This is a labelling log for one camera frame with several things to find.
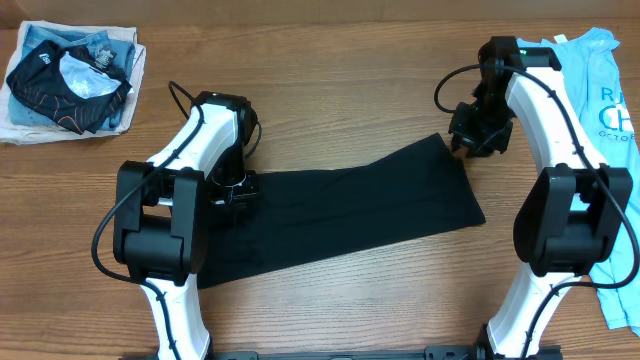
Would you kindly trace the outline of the black t-shirt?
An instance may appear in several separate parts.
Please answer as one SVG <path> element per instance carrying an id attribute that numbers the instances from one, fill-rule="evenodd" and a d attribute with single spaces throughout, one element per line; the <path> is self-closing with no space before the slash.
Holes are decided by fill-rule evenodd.
<path id="1" fill-rule="evenodd" d="M 439 134 L 368 165 L 266 173 L 258 184 L 236 221 L 214 222 L 199 288 L 485 222 Z"/>

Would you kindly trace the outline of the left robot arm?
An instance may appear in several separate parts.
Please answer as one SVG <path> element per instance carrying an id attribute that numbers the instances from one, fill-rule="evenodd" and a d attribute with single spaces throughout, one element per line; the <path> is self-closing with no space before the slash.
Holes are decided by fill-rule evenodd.
<path id="1" fill-rule="evenodd" d="M 212 356 L 197 275 L 212 221 L 233 218 L 258 193 L 244 148 L 259 129 L 247 98 L 203 91 L 165 148 L 118 171 L 114 258 L 149 302 L 157 359 Z"/>

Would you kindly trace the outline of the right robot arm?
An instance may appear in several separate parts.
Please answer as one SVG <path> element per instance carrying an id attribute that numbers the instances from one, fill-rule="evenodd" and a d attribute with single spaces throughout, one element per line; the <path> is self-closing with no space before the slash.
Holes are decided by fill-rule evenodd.
<path id="1" fill-rule="evenodd" d="M 514 220 L 520 267 L 500 309 L 475 344 L 439 350 L 457 359 L 559 359 L 559 347 L 541 346 L 542 334 L 568 291 L 587 287 L 583 276 L 611 255 L 619 230 L 634 232 L 625 214 L 632 177 L 591 143 L 553 49 L 494 36 L 474 67 L 481 74 L 474 102 L 450 112 L 452 149 L 503 153 L 518 120 L 538 178 Z"/>

